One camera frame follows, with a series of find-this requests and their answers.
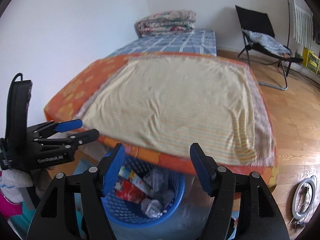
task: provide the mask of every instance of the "white fluffy cloth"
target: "white fluffy cloth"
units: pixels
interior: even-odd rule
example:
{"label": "white fluffy cloth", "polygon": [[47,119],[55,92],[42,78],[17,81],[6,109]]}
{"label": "white fluffy cloth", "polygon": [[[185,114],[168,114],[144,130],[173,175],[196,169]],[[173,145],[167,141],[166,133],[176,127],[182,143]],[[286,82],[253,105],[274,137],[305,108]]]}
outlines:
{"label": "white fluffy cloth", "polygon": [[32,187],[33,181],[29,174],[16,169],[2,171],[0,190],[2,195],[12,203],[20,203],[23,198],[20,187]]}

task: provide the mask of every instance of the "black chair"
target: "black chair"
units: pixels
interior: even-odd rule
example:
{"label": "black chair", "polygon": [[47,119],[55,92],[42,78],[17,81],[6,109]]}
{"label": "black chair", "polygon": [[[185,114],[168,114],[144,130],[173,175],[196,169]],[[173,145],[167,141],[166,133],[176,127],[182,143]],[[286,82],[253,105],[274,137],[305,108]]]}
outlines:
{"label": "black chair", "polygon": [[[236,10],[238,13],[238,17],[239,17],[239,21],[240,21],[240,25],[241,25],[242,29],[249,30],[252,32],[265,33],[265,34],[270,35],[273,38],[275,37],[275,33],[273,31],[268,14],[244,9],[239,6],[236,6]],[[252,41],[249,39],[249,37],[246,33],[242,32],[242,35],[243,35],[243,41],[244,41],[244,49],[238,55],[238,57],[240,59],[247,59],[248,64],[251,67],[249,50],[253,49],[253,50],[256,50],[256,51],[263,53],[267,56],[276,58],[277,61],[272,62],[272,63],[264,63],[264,62],[255,61],[255,60],[251,60],[251,61],[258,62],[258,63],[264,64],[264,65],[273,65],[273,64],[278,63],[278,67],[279,66],[282,67],[284,80],[285,80],[285,87],[276,86],[276,85],[265,83],[265,82],[259,82],[259,84],[262,86],[268,86],[268,87],[276,88],[276,89],[280,89],[280,90],[287,90],[288,89],[287,76],[290,71],[291,63],[292,62],[301,63],[303,61],[302,58],[299,58],[299,57],[290,57],[290,58],[280,57],[280,56],[275,55],[275,54],[271,53],[270,51],[266,50],[259,43],[252,43]],[[247,58],[241,57],[241,55],[244,53],[244,51],[247,52]],[[284,70],[284,66],[282,64],[283,61],[289,62],[287,72],[285,72],[285,70]]]}

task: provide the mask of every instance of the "striped towel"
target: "striped towel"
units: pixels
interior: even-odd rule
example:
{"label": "striped towel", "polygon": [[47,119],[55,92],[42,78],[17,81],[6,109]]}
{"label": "striped towel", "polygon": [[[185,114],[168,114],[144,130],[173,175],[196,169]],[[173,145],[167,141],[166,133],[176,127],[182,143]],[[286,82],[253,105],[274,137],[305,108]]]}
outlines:
{"label": "striped towel", "polygon": [[304,0],[290,0],[293,18],[293,37],[305,48],[312,49],[313,15]]}
{"label": "striped towel", "polygon": [[256,159],[245,68],[183,56],[134,58],[97,96],[84,126],[158,152],[189,157],[198,142],[216,162]]}

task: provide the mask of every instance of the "orange bedsheet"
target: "orange bedsheet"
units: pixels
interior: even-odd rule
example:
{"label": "orange bedsheet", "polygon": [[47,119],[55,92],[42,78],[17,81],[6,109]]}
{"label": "orange bedsheet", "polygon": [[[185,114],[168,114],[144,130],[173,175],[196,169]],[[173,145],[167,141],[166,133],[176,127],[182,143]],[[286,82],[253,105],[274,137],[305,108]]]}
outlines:
{"label": "orange bedsheet", "polygon": [[[79,73],[73,80],[71,80],[62,90],[60,90],[46,105],[44,112],[47,120],[54,120],[56,122],[64,122],[72,120],[74,116],[80,111],[82,105],[97,91],[100,86],[118,69],[124,66],[129,57],[137,57],[145,55],[146,53],[136,53],[130,55],[118,55],[115,57],[107,57],[99,59],[89,65],[81,73]],[[187,55],[195,57],[213,57],[211,55],[200,55],[192,53],[179,52],[155,52],[159,55]],[[221,58],[226,61],[234,61],[231,59]],[[246,66],[245,63],[236,61],[237,64]],[[111,147],[114,147],[118,140],[110,137],[100,135],[99,141]],[[150,149],[144,149],[125,142],[121,142],[125,146],[127,154],[135,158],[144,160],[146,162],[162,166],[171,170],[196,174],[190,159],[180,158],[166,153],[156,152]],[[235,173],[248,175],[252,171],[257,171],[261,174],[264,181],[269,187],[275,186],[278,176],[277,156],[274,167],[252,167],[252,166],[230,166],[226,165],[231,171]]]}

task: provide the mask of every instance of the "blue plastic basket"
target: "blue plastic basket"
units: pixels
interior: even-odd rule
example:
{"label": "blue plastic basket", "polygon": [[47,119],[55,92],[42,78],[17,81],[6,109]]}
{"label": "blue plastic basket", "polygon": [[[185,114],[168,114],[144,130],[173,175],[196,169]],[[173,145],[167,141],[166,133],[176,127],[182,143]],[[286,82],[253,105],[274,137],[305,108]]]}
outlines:
{"label": "blue plastic basket", "polygon": [[[155,165],[146,163],[128,155],[126,155],[124,159],[124,165],[134,170],[141,178],[155,167]],[[184,184],[183,174],[169,170],[169,188],[174,190],[176,195],[171,208],[160,218],[148,218],[142,213],[140,204],[135,204],[133,202],[117,198],[115,190],[101,200],[107,217],[112,222],[126,228],[151,227],[166,220],[178,208],[183,197]]]}

